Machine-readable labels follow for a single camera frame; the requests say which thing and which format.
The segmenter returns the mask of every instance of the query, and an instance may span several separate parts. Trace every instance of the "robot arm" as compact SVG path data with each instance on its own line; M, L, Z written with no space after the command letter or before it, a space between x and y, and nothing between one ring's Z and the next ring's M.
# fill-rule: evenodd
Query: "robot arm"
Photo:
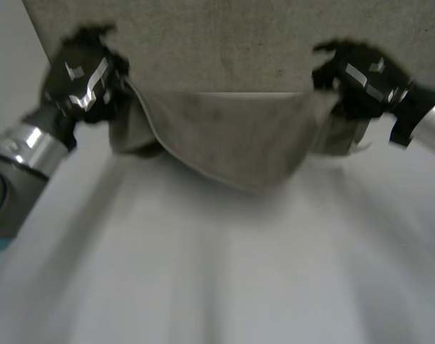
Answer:
M59 164L77 143L81 122L111 120L126 101L128 62L88 27L66 39L44 82L39 107L0 135L0 250L18 234Z
M435 90L417 85L388 54L367 44L331 41L314 51L335 53L312 72L316 89L341 94L334 115L369 119L392 113L397 121L391 142L407 147L417 140L435 152Z

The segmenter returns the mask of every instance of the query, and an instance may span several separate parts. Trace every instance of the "towel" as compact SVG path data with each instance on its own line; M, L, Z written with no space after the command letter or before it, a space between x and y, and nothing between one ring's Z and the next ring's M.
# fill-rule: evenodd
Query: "towel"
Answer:
M318 136L338 100L329 92L165 92L128 84L139 102L110 124L115 153L144 156L162 147L199 173L246 190L282 184L310 151L327 147Z

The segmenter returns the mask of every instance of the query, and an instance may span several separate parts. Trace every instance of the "silver metal joint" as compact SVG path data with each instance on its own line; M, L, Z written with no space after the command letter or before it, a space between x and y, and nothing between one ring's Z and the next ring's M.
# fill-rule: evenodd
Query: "silver metal joint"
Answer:
M0 156L50 177L68 154L66 146L33 125L19 123L0 135Z
M414 128L411 137L435 151L435 106Z

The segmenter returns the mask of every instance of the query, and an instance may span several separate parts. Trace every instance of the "gray cloth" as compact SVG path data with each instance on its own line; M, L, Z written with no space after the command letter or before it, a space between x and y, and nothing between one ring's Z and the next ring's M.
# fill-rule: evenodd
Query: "gray cloth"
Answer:
M294 173L337 101L318 92L139 96L142 112L133 107L110 126L115 152L133 152L156 139L205 176L251 190L279 185Z

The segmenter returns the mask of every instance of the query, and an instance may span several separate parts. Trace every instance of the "white table surface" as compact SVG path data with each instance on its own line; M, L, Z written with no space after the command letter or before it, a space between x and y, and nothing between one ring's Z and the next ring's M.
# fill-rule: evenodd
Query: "white table surface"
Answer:
M21 2L0 1L0 130L46 66ZM435 157L390 130L248 196L80 128L0 254L0 343L435 344Z

